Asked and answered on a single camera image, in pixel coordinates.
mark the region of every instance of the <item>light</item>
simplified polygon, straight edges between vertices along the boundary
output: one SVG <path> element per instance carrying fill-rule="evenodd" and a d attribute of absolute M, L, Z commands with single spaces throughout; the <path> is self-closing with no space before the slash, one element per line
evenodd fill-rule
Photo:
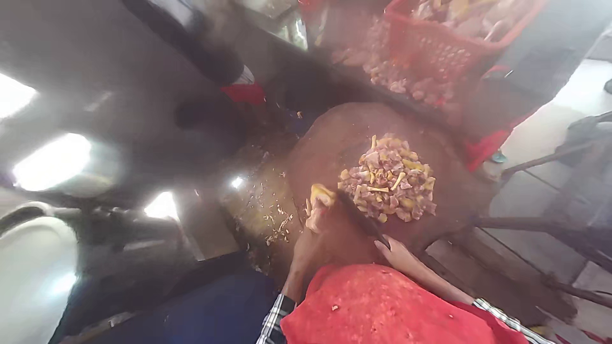
<path fill-rule="evenodd" d="M 0 74 L 0 119 L 21 110 L 30 103 L 36 90 Z"/>
<path fill-rule="evenodd" d="M 242 177 L 236 177 L 233 181 L 231 181 L 231 185 L 234 187 L 234 189 L 238 189 L 243 182 L 244 179 Z"/>
<path fill-rule="evenodd" d="M 72 289 L 72 286 L 77 282 L 77 277 L 74 274 L 66 274 L 55 280 L 51 287 L 51 293 L 63 294 Z"/>
<path fill-rule="evenodd" d="M 13 168 L 15 186 L 28 191 L 43 191 L 56 186 L 85 168 L 91 143 L 79 135 L 68 133 L 23 159 Z"/>
<path fill-rule="evenodd" d="M 157 219 L 165 219 L 171 217 L 175 220 L 179 220 L 179 216 L 176 212 L 176 205 L 170 191 L 164 191 L 157 196 L 146 208 L 144 213 L 148 217 L 155 217 Z"/>

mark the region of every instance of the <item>raw chicken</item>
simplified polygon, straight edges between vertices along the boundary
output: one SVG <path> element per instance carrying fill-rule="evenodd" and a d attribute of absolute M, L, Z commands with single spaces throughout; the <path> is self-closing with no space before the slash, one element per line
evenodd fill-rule
<path fill-rule="evenodd" d="M 435 215 L 433 186 L 436 178 L 407 141 L 385 134 L 372 137 L 371 148 L 359 166 L 340 173 L 338 189 L 353 196 L 353 202 L 368 216 L 386 222 L 395 214 L 405 222 L 418 220 L 424 212 Z"/>

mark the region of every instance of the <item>red cloth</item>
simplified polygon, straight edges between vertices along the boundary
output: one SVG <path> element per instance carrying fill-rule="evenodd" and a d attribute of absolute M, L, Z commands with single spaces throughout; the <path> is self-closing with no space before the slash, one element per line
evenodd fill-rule
<path fill-rule="evenodd" d="M 266 102 L 266 93 L 258 83 L 254 84 L 233 84 L 222 87 L 221 91 L 227 94 L 236 103 L 250 103 L 259 105 Z"/>
<path fill-rule="evenodd" d="M 452 305 L 376 264 L 322 268 L 280 325 L 289 344 L 527 343 L 490 313 Z"/>

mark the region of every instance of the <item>pile of chopped meat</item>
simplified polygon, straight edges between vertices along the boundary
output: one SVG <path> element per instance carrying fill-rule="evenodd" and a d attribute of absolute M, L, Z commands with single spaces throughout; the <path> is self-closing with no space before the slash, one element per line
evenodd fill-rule
<path fill-rule="evenodd" d="M 348 192 L 359 210 L 387 221 L 395 214 L 408 222 L 419 220 L 423 212 L 435 215 L 433 185 L 436 178 L 408 142 L 385 134 L 372 137 L 371 148 L 359 159 L 359 166 L 340 173 L 338 189 Z"/>
<path fill-rule="evenodd" d="M 463 36 L 498 42 L 533 4 L 534 0 L 420 0 L 411 16 L 437 21 Z"/>
<path fill-rule="evenodd" d="M 336 50 L 333 63 L 362 67 L 373 84 L 395 93 L 409 94 L 431 107 L 442 108 L 455 98 L 456 83 L 438 83 L 433 78 L 417 78 L 408 64 L 392 61 L 389 53 L 389 28 L 386 20 L 373 16 L 371 26 L 359 47 Z"/>

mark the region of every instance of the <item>red plastic basket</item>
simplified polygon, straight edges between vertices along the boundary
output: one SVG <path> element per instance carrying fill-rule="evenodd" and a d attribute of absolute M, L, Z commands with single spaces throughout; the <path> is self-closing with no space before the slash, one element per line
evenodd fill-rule
<path fill-rule="evenodd" d="M 390 22 L 390 50 L 394 60 L 409 64 L 421 78 L 438 82 L 459 81 L 485 73 L 495 59 L 541 11 L 546 0 L 534 0 L 530 11 L 498 42 L 456 34 L 435 21 L 410 17 L 419 0 L 393 0 L 385 8 Z"/>

